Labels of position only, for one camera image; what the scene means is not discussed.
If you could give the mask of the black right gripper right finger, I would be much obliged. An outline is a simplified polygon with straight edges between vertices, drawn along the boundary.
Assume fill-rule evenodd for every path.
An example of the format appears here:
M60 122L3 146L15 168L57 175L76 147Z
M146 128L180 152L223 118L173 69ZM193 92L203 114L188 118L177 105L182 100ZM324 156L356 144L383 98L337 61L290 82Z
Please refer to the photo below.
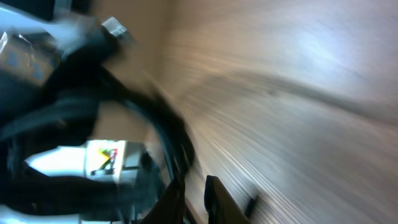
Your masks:
M206 177L204 204L209 224L250 224L217 176Z

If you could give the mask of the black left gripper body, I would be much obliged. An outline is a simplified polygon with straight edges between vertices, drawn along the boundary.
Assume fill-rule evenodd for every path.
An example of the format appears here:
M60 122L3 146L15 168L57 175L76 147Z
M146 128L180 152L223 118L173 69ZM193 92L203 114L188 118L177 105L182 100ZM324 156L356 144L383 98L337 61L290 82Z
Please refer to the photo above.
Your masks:
M114 17L99 22L92 0L1 0L1 122L28 110L71 54L98 63L131 38Z

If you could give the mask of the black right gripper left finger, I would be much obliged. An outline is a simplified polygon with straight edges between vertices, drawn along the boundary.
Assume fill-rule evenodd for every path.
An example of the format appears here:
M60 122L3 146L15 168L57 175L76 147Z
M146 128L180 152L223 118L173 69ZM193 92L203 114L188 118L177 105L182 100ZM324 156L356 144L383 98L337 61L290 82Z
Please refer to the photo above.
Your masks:
M182 224L185 213L185 182L174 179L141 224Z

